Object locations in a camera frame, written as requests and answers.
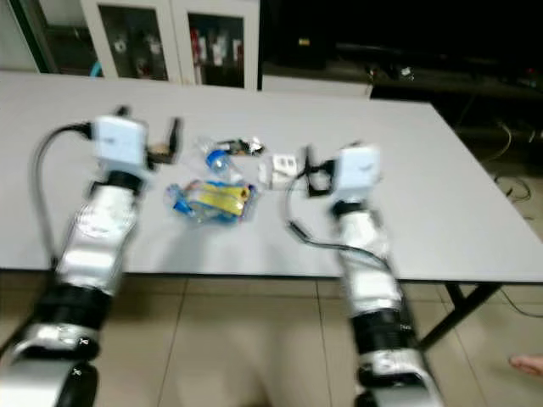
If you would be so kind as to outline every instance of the silver robot arm segment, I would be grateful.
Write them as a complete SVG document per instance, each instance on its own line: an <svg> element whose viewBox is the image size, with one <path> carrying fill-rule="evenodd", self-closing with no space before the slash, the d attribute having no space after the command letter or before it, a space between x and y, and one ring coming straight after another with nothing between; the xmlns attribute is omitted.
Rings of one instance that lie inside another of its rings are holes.
<svg viewBox="0 0 543 407"><path fill-rule="evenodd" d="M95 181L73 220L54 279L10 349L0 375L0 407L91 407L100 330L122 276L138 203L157 163L176 153L179 120L169 151L153 154L145 124L119 116L93 121L92 137L104 179Z"/></svg>

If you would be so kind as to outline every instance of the floor tile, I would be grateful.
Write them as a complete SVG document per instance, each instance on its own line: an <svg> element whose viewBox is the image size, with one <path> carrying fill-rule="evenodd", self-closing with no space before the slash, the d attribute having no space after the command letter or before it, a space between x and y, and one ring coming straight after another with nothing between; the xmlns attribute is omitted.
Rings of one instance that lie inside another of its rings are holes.
<svg viewBox="0 0 543 407"><path fill-rule="evenodd" d="M191 278L187 294L270 295L273 297L316 297L314 280L259 278Z"/></svg>
<svg viewBox="0 0 543 407"><path fill-rule="evenodd" d="M344 302L322 299L321 307L333 407L351 406L355 394L355 350L345 318ZM420 335L427 333L445 316L443 304L437 302L411 302L411 309ZM430 349L428 358L447 407L485 406L454 332Z"/></svg>
<svg viewBox="0 0 543 407"><path fill-rule="evenodd" d="M316 299L187 296L160 407L329 406Z"/></svg>
<svg viewBox="0 0 543 407"><path fill-rule="evenodd" d="M410 301L441 301L435 284L404 283L401 286Z"/></svg>
<svg viewBox="0 0 543 407"><path fill-rule="evenodd" d="M183 294L187 279L176 276L138 276L127 274L121 283L122 292Z"/></svg>
<svg viewBox="0 0 543 407"><path fill-rule="evenodd" d="M466 297L476 288L476 286L476 284L461 284L460 289L462 290L464 297ZM449 296L449 293L447 292L444 284L438 285L438 293L444 303L452 303L451 297ZM491 304L504 304L506 302L506 299L503 297L503 294L498 291L492 297L487 299L486 302Z"/></svg>
<svg viewBox="0 0 543 407"><path fill-rule="evenodd" d="M518 304L543 304L543 286L505 286L509 298Z"/></svg>
<svg viewBox="0 0 543 407"><path fill-rule="evenodd" d="M341 280L317 280L316 290L319 298L345 298Z"/></svg>
<svg viewBox="0 0 543 407"><path fill-rule="evenodd" d="M32 290L43 287L46 271L0 271L0 290Z"/></svg>
<svg viewBox="0 0 543 407"><path fill-rule="evenodd" d="M317 281L319 298L344 298L344 289L340 280ZM411 301L441 301L435 284L403 283L404 294Z"/></svg>
<svg viewBox="0 0 543 407"><path fill-rule="evenodd" d="M543 314L543 304L525 304ZM485 304L457 327L458 337L491 407L534 407L543 400L543 379L517 372L507 363L513 354L543 352L543 324L509 305Z"/></svg>
<svg viewBox="0 0 543 407"><path fill-rule="evenodd" d="M95 362L96 407L157 405L181 301L181 296L150 293L115 299Z"/></svg>
<svg viewBox="0 0 543 407"><path fill-rule="evenodd" d="M35 301L32 291L0 291L0 343L30 314Z"/></svg>

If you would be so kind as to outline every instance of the glass cabinet door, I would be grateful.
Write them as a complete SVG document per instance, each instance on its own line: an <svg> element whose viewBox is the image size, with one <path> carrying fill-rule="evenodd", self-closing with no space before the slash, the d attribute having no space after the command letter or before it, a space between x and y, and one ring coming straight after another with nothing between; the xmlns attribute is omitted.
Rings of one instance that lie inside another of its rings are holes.
<svg viewBox="0 0 543 407"><path fill-rule="evenodd" d="M244 19L188 14L194 83L244 87Z"/></svg>
<svg viewBox="0 0 543 407"><path fill-rule="evenodd" d="M172 0L183 79L255 89L259 0Z"/></svg>
<svg viewBox="0 0 543 407"><path fill-rule="evenodd" d="M106 77L181 81L170 0L81 0Z"/></svg>
<svg viewBox="0 0 543 407"><path fill-rule="evenodd" d="M17 39L21 34L21 38L25 38L21 55L25 56L28 46L34 59L28 61L30 65L25 68L34 70L35 62L42 73L91 74L97 56L78 1L0 0L0 3L5 4L0 6L0 30L9 29L10 26L15 29L15 36L0 35L0 42L4 41L8 46L6 49L10 49L13 46L11 37ZM13 12L19 26L11 25L9 20L4 21L4 12L8 13L8 19ZM7 63L6 68L9 67L9 61L2 60L2 55L1 63Z"/></svg>
<svg viewBox="0 0 543 407"><path fill-rule="evenodd" d="M159 25L152 8L99 5L117 75L167 81Z"/></svg>

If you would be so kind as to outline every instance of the cabinet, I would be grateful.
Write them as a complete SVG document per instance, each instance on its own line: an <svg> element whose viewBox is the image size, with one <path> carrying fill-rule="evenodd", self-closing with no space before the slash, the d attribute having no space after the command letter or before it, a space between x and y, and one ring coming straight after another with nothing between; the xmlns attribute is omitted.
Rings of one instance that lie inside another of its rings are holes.
<svg viewBox="0 0 543 407"><path fill-rule="evenodd" d="M106 77L256 90L258 0L81 0Z"/></svg>
<svg viewBox="0 0 543 407"><path fill-rule="evenodd" d="M104 76L180 82L169 0L81 0Z"/></svg>
<svg viewBox="0 0 543 407"><path fill-rule="evenodd" d="M256 90L258 0L172 0L183 78Z"/></svg>

